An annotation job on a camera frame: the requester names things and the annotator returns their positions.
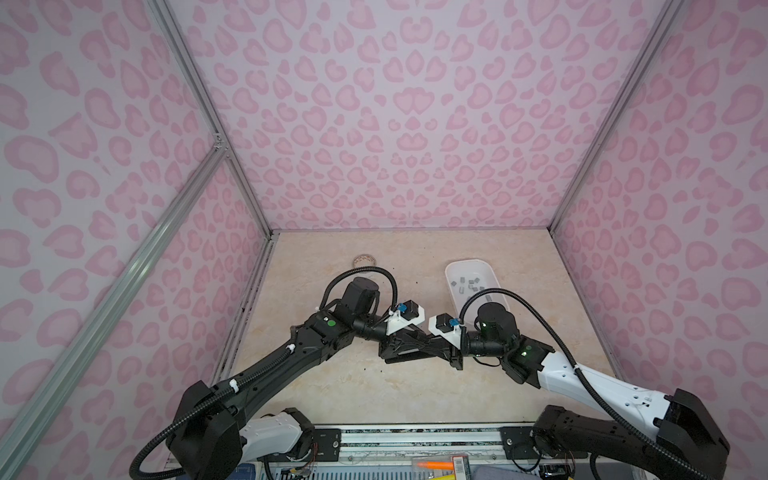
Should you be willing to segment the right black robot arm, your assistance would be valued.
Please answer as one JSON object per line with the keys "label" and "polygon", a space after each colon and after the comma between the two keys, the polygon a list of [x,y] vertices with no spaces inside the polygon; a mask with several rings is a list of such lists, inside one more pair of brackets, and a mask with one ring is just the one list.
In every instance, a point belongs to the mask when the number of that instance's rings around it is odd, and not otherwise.
{"label": "right black robot arm", "polygon": [[477,330],[447,313],[428,321],[460,369],[466,357],[498,359],[515,383],[543,389],[606,414],[599,420],[547,406],[532,435],[548,453],[576,450],[618,460],[659,479],[721,479],[730,444],[703,401],[678,389],[645,389],[579,364],[562,341],[554,346],[523,335],[498,302],[483,304]]}

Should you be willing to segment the white plastic tray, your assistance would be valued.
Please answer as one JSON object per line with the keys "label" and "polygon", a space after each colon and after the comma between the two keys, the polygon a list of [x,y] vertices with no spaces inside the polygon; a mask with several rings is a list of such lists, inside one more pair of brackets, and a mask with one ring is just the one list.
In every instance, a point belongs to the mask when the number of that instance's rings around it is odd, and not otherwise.
{"label": "white plastic tray", "polygon": [[454,306],[460,310],[474,294],[500,284],[491,265],[480,259],[458,260],[445,268],[445,277]]}

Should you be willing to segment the white tape roll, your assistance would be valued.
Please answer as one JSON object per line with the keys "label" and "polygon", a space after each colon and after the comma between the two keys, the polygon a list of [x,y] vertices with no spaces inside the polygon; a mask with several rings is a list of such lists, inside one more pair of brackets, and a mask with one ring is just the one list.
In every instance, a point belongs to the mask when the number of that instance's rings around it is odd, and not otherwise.
{"label": "white tape roll", "polygon": [[352,260],[353,268],[372,267],[376,266],[376,259],[370,254],[360,254],[354,257]]}

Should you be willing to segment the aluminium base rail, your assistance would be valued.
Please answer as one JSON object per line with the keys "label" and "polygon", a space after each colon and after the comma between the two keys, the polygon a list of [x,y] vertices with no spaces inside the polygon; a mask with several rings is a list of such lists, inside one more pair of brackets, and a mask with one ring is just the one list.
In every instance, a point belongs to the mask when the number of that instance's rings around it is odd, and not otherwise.
{"label": "aluminium base rail", "polygon": [[615,460],[586,453],[550,456],[533,444],[529,423],[318,424],[293,447],[265,454],[268,416],[251,422],[231,479],[436,479],[427,463],[461,456],[468,479],[642,479]]}

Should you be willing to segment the orange marker pen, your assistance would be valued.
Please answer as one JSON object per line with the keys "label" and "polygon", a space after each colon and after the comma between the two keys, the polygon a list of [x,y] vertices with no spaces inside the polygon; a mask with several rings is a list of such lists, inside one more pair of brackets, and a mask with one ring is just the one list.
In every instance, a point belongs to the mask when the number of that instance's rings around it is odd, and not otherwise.
{"label": "orange marker pen", "polygon": [[427,469],[427,470],[444,470],[444,471],[454,471],[454,463],[451,461],[418,461],[416,463],[416,466],[418,468]]}

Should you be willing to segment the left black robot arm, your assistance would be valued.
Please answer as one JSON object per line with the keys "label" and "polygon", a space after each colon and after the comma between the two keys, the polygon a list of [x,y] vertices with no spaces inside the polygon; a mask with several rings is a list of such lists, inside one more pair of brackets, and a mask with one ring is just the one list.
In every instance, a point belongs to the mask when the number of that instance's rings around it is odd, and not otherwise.
{"label": "left black robot arm", "polygon": [[339,299],[325,295],[290,337],[251,367],[213,386],[199,382],[183,395],[166,439],[181,471],[191,479],[225,479],[245,460],[285,455],[299,462],[316,453],[314,425],[296,408],[257,418],[275,395],[308,370],[329,360],[355,338],[384,342],[415,329],[425,310],[413,300],[394,301],[377,313],[379,287],[354,278]]}

